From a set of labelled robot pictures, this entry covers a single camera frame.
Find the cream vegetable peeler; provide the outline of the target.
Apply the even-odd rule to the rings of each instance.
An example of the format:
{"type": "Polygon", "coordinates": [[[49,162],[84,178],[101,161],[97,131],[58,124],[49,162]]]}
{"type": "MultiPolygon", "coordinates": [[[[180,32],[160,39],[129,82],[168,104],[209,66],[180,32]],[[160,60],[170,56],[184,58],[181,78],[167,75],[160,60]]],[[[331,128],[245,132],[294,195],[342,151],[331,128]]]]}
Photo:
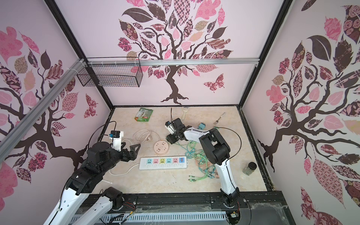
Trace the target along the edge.
{"type": "Polygon", "coordinates": [[[182,107],[182,110],[183,110],[182,119],[184,120],[184,119],[186,118],[187,112],[189,111],[189,107],[183,106],[183,107],[182,107]]]}

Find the aluminium rail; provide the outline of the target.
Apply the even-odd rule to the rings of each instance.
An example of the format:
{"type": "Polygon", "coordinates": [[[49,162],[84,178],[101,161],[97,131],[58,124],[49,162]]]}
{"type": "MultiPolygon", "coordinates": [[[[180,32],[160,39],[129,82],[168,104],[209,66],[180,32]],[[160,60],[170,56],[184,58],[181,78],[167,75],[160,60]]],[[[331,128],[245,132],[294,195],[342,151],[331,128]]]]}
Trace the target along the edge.
{"type": "Polygon", "coordinates": [[[39,100],[39,102],[28,112],[25,117],[19,122],[17,126],[10,131],[10,133],[1,141],[1,162],[10,154],[21,139],[33,127],[40,116],[46,111],[50,104],[65,88],[65,86],[85,68],[85,60],[78,59],[65,72],[59,81],[39,100]]]}
{"type": "Polygon", "coordinates": [[[225,65],[258,64],[258,58],[223,58],[223,59],[183,59],[183,60],[134,60],[134,61],[90,61],[88,65],[130,65],[130,66],[176,66],[176,65],[225,65]]]}

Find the green snack packet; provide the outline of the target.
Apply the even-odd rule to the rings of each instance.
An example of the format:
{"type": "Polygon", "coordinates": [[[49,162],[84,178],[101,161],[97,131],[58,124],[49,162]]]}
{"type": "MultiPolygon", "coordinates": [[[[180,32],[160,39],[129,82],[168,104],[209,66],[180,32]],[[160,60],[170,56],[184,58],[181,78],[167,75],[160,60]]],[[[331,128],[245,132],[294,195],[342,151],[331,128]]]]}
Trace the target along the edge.
{"type": "Polygon", "coordinates": [[[137,122],[148,122],[150,120],[152,113],[153,113],[152,109],[140,108],[137,114],[135,115],[134,119],[137,122]]]}

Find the back aluminium rail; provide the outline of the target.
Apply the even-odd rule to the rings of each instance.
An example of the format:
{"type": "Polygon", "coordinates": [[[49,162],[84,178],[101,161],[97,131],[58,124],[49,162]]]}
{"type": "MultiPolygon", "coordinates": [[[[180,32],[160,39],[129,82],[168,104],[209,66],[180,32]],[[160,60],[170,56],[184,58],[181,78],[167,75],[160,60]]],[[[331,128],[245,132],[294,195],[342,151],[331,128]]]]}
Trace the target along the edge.
{"type": "Polygon", "coordinates": [[[183,59],[183,60],[134,60],[134,61],[90,61],[88,65],[130,65],[130,66],[176,66],[176,65],[225,65],[258,64],[258,58],[223,58],[223,59],[183,59]]]}

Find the round pink socket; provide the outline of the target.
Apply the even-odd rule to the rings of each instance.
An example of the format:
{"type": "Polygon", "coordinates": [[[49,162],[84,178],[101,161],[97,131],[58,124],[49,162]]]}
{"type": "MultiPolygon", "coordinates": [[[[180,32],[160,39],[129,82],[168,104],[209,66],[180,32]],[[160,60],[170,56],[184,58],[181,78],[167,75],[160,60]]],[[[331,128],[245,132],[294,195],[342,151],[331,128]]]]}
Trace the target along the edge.
{"type": "Polygon", "coordinates": [[[169,151],[169,144],[166,141],[157,141],[154,144],[154,152],[156,155],[163,156],[166,155],[169,151]]]}

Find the left aluminium rail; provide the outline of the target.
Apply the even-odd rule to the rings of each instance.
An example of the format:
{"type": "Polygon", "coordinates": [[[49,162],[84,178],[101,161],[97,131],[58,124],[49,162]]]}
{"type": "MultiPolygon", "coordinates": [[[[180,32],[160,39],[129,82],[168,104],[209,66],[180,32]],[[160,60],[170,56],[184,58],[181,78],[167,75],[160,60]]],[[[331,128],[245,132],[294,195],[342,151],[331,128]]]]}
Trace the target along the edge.
{"type": "Polygon", "coordinates": [[[40,116],[46,111],[50,104],[65,88],[65,86],[85,68],[85,60],[78,59],[65,72],[59,81],[39,100],[39,102],[28,112],[25,117],[19,122],[17,126],[10,131],[10,133],[1,141],[1,162],[10,154],[21,139],[33,127],[40,116]]]}

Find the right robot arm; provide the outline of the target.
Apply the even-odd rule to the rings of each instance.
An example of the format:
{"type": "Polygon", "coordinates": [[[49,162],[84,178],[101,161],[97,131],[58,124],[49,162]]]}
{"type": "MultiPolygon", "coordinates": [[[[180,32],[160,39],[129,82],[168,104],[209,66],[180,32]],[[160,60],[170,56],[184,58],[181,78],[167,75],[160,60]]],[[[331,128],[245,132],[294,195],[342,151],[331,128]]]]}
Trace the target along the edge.
{"type": "Polygon", "coordinates": [[[235,206],[240,197],[240,191],[231,172],[230,147],[220,132],[215,128],[205,131],[192,126],[185,126],[179,118],[174,121],[167,121],[165,127],[170,132],[166,136],[166,140],[170,144],[179,140],[194,141],[201,144],[206,158],[218,172],[221,184],[220,191],[225,206],[229,208],[235,206]]]}

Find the white multicolour power strip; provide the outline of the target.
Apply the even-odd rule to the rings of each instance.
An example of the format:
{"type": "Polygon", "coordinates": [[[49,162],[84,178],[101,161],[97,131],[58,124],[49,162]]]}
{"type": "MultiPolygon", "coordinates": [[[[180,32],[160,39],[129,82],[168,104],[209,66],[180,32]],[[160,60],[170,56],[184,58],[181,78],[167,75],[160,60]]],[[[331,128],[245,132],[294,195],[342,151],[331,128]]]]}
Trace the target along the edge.
{"type": "Polygon", "coordinates": [[[170,170],[186,169],[187,167],[186,156],[142,157],[139,163],[139,170],[170,170]]]}

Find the metal fork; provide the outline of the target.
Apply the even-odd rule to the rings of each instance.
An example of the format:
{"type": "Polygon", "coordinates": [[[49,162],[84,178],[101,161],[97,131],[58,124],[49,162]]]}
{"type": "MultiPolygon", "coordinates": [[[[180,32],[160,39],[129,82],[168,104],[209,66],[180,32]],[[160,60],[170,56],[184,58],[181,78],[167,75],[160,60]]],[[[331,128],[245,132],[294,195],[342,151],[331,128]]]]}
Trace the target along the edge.
{"type": "Polygon", "coordinates": [[[226,115],[226,112],[222,113],[221,116],[213,123],[214,125],[217,125],[219,121],[226,115]]]}

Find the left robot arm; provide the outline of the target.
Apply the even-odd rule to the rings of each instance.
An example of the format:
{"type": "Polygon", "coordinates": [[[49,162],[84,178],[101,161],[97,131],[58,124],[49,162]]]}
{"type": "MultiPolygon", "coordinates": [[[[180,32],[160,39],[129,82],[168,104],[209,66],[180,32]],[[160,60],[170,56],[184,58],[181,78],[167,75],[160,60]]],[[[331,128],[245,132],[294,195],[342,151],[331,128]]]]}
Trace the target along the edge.
{"type": "Polygon", "coordinates": [[[137,158],[141,144],[125,148],[112,147],[108,142],[98,142],[88,149],[88,157],[67,180],[59,202],[45,221],[45,225],[67,225],[83,202],[90,196],[95,187],[103,180],[103,176],[117,163],[128,162],[137,158]]]}

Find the black front base frame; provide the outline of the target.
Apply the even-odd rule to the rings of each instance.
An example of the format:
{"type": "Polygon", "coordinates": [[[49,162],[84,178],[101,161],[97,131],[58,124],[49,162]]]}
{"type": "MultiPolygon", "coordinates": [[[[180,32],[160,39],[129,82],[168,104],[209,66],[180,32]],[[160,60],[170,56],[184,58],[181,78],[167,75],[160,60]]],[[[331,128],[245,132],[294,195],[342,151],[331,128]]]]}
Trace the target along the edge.
{"type": "Polygon", "coordinates": [[[295,220],[280,191],[240,192],[235,206],[226,207],[220,192],[91,194],[75,215],[94,222],[105,214],[159,212],[225,212],[227,225],[294,225],[295,220]]]}

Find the glass jar black lid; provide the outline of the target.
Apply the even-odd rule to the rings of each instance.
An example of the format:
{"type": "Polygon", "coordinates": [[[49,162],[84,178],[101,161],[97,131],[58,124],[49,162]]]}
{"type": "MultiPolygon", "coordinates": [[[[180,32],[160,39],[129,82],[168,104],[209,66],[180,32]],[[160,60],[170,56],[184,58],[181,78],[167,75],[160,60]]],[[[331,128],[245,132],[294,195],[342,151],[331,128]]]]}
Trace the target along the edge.
{"type": "Polygon", "coordinates": [[[249,162],[243,169],[243,173],[247,176],[250,176],[257,169],[257,164],[255,162],[249,162]]]}

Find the teal charger plug far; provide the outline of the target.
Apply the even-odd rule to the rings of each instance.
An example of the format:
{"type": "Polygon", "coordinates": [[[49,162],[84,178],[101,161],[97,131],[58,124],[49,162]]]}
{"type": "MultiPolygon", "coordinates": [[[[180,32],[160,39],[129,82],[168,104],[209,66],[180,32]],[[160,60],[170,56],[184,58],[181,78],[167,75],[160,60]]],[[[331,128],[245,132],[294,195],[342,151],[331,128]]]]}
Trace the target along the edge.
{"type": "Polygon", "coordinates": [[[198,129],[200,129],[200,130],[205,130],[205,128],[206,128],[206,125],[204,123],[200,123],[198,125],[198,129]]]}

